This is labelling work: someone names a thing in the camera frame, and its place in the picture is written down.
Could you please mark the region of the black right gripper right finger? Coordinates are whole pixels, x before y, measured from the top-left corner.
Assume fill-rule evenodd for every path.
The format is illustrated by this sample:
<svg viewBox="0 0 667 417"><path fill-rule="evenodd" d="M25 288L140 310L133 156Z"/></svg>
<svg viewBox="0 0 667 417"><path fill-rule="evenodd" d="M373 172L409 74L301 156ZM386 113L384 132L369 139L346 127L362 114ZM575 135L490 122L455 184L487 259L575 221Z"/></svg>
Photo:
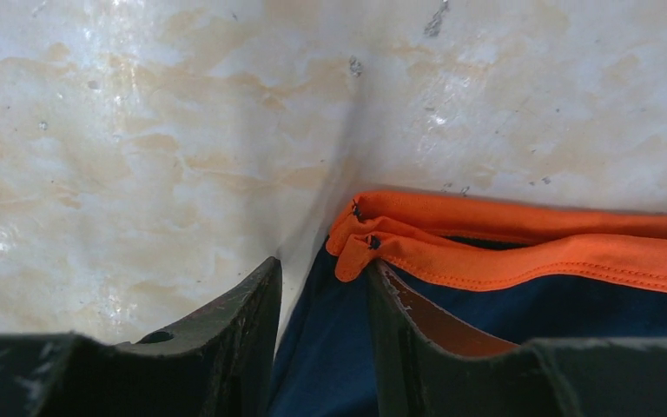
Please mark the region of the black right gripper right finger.
<svg viewBox="0 0 667 417"><path fill-rule="evenodd" d="M382 416L667 416L667 338L515 344L367 268Z"/></svg>

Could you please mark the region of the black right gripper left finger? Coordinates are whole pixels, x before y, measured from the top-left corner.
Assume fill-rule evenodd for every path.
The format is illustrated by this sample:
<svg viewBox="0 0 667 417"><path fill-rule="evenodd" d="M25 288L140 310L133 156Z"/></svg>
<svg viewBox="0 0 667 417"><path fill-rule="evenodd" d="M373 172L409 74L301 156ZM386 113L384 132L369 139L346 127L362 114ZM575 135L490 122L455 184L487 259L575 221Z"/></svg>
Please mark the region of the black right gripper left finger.
<svg viewBox="0 0 667 417"><path fill-rule="evenodd" d="M281 263L138 342L0 334L0 416L264 416Z"/></svg>

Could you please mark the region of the navy orange underwear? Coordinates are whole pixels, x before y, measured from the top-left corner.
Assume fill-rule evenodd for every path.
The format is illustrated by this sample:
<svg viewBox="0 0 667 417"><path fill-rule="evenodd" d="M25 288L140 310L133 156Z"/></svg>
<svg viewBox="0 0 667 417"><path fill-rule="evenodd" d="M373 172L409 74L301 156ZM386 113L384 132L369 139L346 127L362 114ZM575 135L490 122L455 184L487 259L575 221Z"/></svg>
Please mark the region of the navy orange underwear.
<svg viewBox="0 0 667 417"><path fill-rule="evenodd" d="M382 416L367 268L385 263L506 341L667 338L667 214L370 191L314 257L274 363L272 416Z"/></svg>

